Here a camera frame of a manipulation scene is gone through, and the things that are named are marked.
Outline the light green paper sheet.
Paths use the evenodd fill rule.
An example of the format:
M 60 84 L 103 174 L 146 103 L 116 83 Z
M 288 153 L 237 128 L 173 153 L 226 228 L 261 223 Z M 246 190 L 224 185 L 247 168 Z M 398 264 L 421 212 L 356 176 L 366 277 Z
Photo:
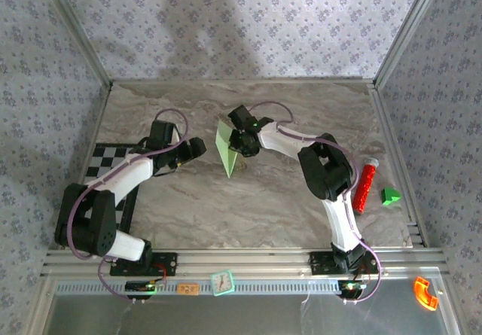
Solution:
M 219 120 L 215 135 L 215 145 L 228 178 L 233 174 L 238 156 L 238 153 L 230 148 L 230 137 L 232 134 L 233 129 L 223 120 Z

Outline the black and grey checkerboard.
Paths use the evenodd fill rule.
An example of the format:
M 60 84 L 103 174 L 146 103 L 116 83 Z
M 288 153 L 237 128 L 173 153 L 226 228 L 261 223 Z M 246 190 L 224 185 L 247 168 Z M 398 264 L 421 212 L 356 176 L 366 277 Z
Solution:
M 96 181 L 99 177 L 120 164 L 132 149 L 133 144 L 96 143 L 93 149 L 84 183 Z M 130 233 L 139 186 L 131 190 L 116 206 L 117 229 Z

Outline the red glitter tube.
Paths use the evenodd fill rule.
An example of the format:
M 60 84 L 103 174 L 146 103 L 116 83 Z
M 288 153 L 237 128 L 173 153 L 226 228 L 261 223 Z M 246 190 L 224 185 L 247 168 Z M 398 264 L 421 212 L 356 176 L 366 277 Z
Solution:
M 374 181 L 374 176 L 378 166 L 379 161 L 376 158 L 369 157 L 365 160 L 365 164 L 358 181 L 358 186 L 355 191 L 355 196 L 352 201 L 353 211 L 357 215 L 361 215 L 365 211 L 368 195 L 370 193 L 371 185 Z

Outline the mint green small clock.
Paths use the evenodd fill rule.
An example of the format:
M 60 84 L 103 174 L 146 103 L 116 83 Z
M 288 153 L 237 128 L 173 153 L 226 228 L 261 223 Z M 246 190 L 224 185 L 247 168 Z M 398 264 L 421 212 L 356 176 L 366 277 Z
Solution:
M 230 270 L 213 273 L 210 276 L 212 293 L 215 297 L 231 294 L 235 291 L 233 274 Z

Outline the orange label tag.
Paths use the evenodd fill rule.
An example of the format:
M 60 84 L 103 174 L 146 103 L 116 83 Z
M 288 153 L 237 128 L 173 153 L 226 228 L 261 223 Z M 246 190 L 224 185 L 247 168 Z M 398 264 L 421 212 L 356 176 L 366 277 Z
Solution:
M 198 296 L 200 294 L 200 285 L 198 283 L 178 283 L 176 293 L 185 296 Z

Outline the small black controller board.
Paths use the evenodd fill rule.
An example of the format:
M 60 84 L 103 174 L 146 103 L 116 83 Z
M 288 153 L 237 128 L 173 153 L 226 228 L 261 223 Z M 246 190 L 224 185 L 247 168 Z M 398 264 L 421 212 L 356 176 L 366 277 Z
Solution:
M 338 282 L 338 288 L 340 290 L 340 297 L 342 300 L 358 300 L 367 285 L 362 281 L 352 281 L 352 280 L 340 280 Z
M 148 300 L 157 293 L 155 282 L 127 281 L 124 292 L 130 300 Z

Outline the green plastic block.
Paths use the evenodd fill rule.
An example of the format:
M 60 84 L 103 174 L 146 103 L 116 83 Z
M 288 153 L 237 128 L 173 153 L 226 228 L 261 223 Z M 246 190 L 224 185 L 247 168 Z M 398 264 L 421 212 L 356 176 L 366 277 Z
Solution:
M 383 206 L 389 206 L 401 199 L 401 193 L 395 188 L 385 187 L 380 192 L 380 198 Z

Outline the shiny metal panel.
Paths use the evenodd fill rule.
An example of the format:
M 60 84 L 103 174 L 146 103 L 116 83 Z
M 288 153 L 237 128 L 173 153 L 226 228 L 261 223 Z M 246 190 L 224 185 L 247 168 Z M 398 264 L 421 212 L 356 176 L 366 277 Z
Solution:
M 449 335 L 441 314 L 385 297 L 159 296 L 130 305 L 110 296 L 60 296 L 42 335 Z

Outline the orange curved plastic piece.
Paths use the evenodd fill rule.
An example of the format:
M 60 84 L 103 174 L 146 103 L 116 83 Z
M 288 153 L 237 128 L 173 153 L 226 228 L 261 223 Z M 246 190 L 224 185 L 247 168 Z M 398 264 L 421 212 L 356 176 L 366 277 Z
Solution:
M 413 283 L 413 292 L 419 305 L 428 311 L 435 312 L 438 309 L 439 299 L 430 294 L 430 284 L 428 279 L 417 276 Z

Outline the thin aluminium rear rail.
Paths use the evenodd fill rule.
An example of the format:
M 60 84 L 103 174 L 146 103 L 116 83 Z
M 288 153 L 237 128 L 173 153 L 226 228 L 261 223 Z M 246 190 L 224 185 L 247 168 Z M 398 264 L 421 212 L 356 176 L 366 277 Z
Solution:
M 258 78 L 258 79 L 195 79 L 195 80 L 158 80 L 158 79 L 114 79 L 117 85 L 148 85 L 148 84 L 260 84 L 260 83 L 333 83 L 333 84 L 372 84 L 370 78 Z

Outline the aluminium side rail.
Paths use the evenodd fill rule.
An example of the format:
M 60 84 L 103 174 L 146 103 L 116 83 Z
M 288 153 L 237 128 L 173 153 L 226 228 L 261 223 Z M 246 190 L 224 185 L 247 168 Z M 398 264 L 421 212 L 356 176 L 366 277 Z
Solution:
M 85 127 L 87 128 L 87 134 L 89 135 L 89 142 L 80 146 L 82 150 L 81 159 L 81 173 L 73 182 L 65 188 L 59 214 L 56 217 L 56 229 L 54 233 L 54 241 L 57 245 L 64 247 L 71 247 L 74 256 L 81 260 L 87 260 L 92 257 L 91 254 L 81 254 L 73 245 L 73 219 L 76 211 L 79 207 L 79 202 L 82 201 L 80 196 L 85 194 L 87 185 L 84 184 L 84 179 L 87 175 L 87 169 L 92 157 L 94 148 L 96 146 L 96 138 L 99 132 L 99 127 L 102 122 L 102 116 L 105 111 L 106 103 L 108 101 L 108 95 L 110 93 L 111 86 L 102 86 L 99 93 L 101 94 L 102 101 L 98 104 L 94 104 L 90 113 L 94 114 L 94 118 L 87 121 Z
M 401 204 L 406 217 L 408 219 L 407 227 L 409 228 L 410 239 L 414 248 L 431 247 L 426 226 L 416 201 L 410 176 L 403 158 L 403 154 L 395 135 L 395 129 L 392 125 L 389 111 L 378 93 L 373 83 L 368 84 L 368 91 L 371 95 L 374 112 L 378 118 L 386 144 L 390 167 L 395 178 L 398 190 L 401 192 Z

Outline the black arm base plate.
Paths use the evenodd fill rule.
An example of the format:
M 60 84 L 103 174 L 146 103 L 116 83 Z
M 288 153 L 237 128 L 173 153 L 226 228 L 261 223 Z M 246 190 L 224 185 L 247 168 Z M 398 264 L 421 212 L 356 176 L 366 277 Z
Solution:
M 163 277 L 174 276 L 178 254 L 175 252 L 153 252 L 138 261 L 119 259 L 111 265 L 110 276 Z
M 371 254 L 342 254 L 334 251 L 312 251 L 309 255 L 311 273 L 317 275 L 376 275 L 377 262 Z

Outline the long aluminium frame rail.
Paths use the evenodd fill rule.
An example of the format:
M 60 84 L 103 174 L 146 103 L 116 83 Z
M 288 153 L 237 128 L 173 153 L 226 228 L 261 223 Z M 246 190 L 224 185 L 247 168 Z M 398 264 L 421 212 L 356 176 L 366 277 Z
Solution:
M 175 277 L 206 279 L 210 274 L 230 270 L 240 279 L 294 279 L 311 275 L 309 249 L 302 248 L 211 248 L 179 249 Z M 448 273 L 444 253 L 439 248 L 378 248 L 382 274 L 417 274 L 437 268 Z M 91 279 L 98 260 L 82 261 L 67 250 L 47 253 L 42 276 Z

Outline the aluminium frame post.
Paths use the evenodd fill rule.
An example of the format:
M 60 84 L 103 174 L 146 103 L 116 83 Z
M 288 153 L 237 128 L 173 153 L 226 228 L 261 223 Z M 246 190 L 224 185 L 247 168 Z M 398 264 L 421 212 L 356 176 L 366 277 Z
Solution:
M 86 59 L 95 76 L 101 81 L 102 86 L 111 89 L 112 80 L 104 69 L 99 57 L 96 55 L 93 45 L 75 14 L 69 0 L 51 0 L 56 12 L 59 14 L 69 34 L 78 46 L 78 49 Z
M 415 34 L 416 29 L 421 23 L 426 11 L 430 8 L 433 0 L 414 0 L 404 18 L 394 41 L 392 42 L 377 74 L 374 77 L 374 87 L 381 90 L 388 81 L 391 73 L 395 70 L 398 62 L 410 40 Z

